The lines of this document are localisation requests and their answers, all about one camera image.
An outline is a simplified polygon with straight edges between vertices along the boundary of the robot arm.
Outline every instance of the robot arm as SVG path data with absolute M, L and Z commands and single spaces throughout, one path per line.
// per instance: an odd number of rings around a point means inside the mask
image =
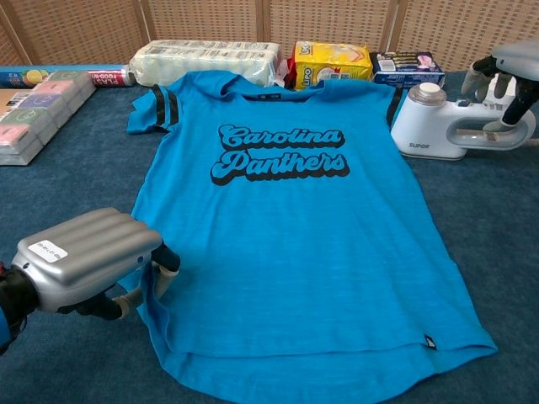
M 502 98 L 511 77 L 514 76 L 515 99 L 499 122 L 492 122 L 484 129 L 507 131 L 514 127 L 539 99 L 539 39 L 498 46 L 493 49 L 491 56 L 474 62 L 462 84 L 462 93 L 468 94 L 477 86 L 476 98 L 480 102 L 484 101 L 488 85 L 497 73 L 494 96 Z
M 140 289 L 110 299 L 105 291 L 152 265 L 160 298 L 179 271 L 161 236 L 114 208 L 93 210 L 18 244 L 11 268 L 0 264 L 0 355 L 35 310 L 115 320 L 142 303 Z

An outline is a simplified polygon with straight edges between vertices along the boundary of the shirt sleeve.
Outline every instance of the shirt sleeve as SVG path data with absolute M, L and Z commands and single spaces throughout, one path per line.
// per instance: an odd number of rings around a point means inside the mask
M 395 119 L 398 117 L 398 114 L 403 106 L 404 100 L 408 96 L 408 90 L 403 90 L 402 88 L 395 88 L 391 102 L 387 106 L 386 120 L 389 129 L 393 127 Z
M 127 121 L 127 133 L 146 133 L 156 128 L 171 130 L 179 122 L 179 102 L 170 88 L 154 85 L 133 102 Z

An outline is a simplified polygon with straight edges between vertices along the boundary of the wicker panel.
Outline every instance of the wicker panel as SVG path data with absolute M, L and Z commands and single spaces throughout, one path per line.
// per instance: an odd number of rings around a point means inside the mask
M 398 51 L 431 51 L 446 71 L 539 32 L 538 0 L 409 0 Z
M 256 40 L 255 0 L 148 0 L 157 40 Z
M 289 56 L 297 40 L 381 47 L 388 0 L 272 0 L 271 40 Z
M 44 64 L 127 63 L 144 45 L 131 0 L 10 0 Z
M 6 30 L 0 25 L 0 65 L 23 65 L 23 60 L 15 50 Z

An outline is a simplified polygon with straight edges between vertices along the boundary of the white cap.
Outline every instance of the white cap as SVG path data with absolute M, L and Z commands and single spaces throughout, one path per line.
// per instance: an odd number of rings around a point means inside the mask
M 438 93 L 440 91 L 440 86 L 438 84 L 434 84 L 433 82 L 422 82 L 419 85 L 419 88 L 425 93 Z

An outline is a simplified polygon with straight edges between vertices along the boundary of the blue t-shirt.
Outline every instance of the blue t-shirt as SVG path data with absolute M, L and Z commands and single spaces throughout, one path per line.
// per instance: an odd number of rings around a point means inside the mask
M 160 301 L 139 282 L 160 363 L 229 401 L 374 402 L 493 354 L 394 145 L 395 89 L 300 92 L 192 72 L 133 105 L 168 131 L 132 214 L 181 258 Z

